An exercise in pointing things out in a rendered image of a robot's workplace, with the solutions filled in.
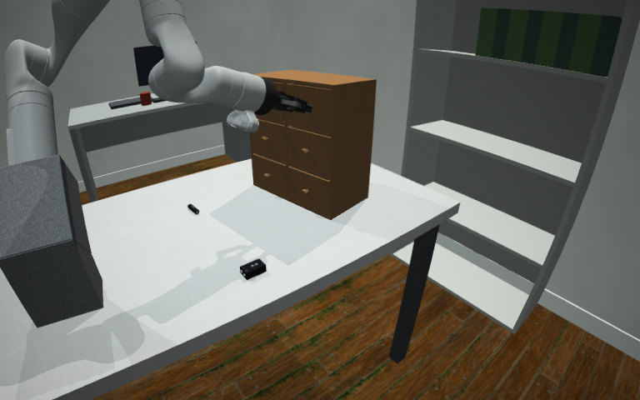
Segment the brown wooden drawer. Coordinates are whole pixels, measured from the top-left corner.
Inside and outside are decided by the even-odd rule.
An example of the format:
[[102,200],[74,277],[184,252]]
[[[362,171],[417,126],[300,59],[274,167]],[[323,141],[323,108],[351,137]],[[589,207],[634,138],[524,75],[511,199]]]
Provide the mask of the brown wooden drawer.
[[290,166],[288,186],[289,200],[329,217],[330,180]]
[[330,152],[331,136],[299,127],[288,127],[288,163],[330,178]]
[[256,132],[252,132],[252,150],[286,162],[285,124],[261,118],[257,120],[259,127]]
[[287,198],[286,165],[270,158],[254,154],[255,184]]
[[[271,81],[274,82],[277,91],[284,93],[283,82],[282,81],[273,81],[273,80],[271,80]],[[269,119],[272,119],[272,120],[284,122],[284,111],[283,110],[282,111],[278,111],[278,110],[272,109],[267,114],[264,114],[264,115],[255,114],[255,116],[259,116],[259,117],[262,117],[262,118],[269,118]]]
[[307,104],[312,105],[311,114],[287,112],[287,123],[331,133],[331,87],[293,82],[287,85],[286,94],[305,100]]

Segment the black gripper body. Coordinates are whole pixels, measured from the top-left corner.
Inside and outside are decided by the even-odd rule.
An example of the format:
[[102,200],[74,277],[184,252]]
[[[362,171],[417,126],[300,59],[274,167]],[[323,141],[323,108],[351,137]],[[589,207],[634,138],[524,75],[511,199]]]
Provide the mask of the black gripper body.
[[275,104],[277,107],[280,107],[280,108],[288,108],[289,105],[283,104],[281,103],[281,101],[282,99],[290,101],[290,99],[288,97],[278,95],[276,86],[271,80],[268,80],[263,77],[262,79],[266,85],[266,96],[264,98],[262,106],[255,112],[255,114],[257,115],[267,114],[273,109]]

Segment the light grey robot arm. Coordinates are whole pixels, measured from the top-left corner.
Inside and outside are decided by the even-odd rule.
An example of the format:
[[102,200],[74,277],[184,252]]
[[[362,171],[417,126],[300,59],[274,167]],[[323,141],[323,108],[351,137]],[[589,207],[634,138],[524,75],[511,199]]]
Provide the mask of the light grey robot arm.
[[[52,46],[46,49],[21,39],[8,46],[4,58],[8,165],[58,155],[53,95],[48,87],[109,1],[52,0]],[[254,112],[266,96],[263,79],[226,67],[205,68],[188,30],[182,0],[139,2],[147,39],[161,47],[164,56],[148,76],[153,93],[173,103],[236,109],[227,116],[227,124],[255,133],[259,121]]]

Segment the brown wooden chest of drawers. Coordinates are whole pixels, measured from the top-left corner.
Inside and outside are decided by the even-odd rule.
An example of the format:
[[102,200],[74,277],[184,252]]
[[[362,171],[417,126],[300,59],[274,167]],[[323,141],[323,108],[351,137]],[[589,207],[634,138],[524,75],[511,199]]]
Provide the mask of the brown wooden chest of drawers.
[[[289,83],[332,88],[331,133],[288,123],[286,111],[284,111],[284,122],[256,116],[256,118],[285,124],[286,162],[253,151],[252,133],[249,132],[253,185],[329,220],[368,198],[377,79],[297,70],[253,75],[282,81],[285,93]],[[331,136],[330,177],[288,163],[288,125]],[[253,167],[255,153],[286,164],[287,198],[255,184]],[[290,166],[330,180],[329,217],[289,200],[288,168]]]

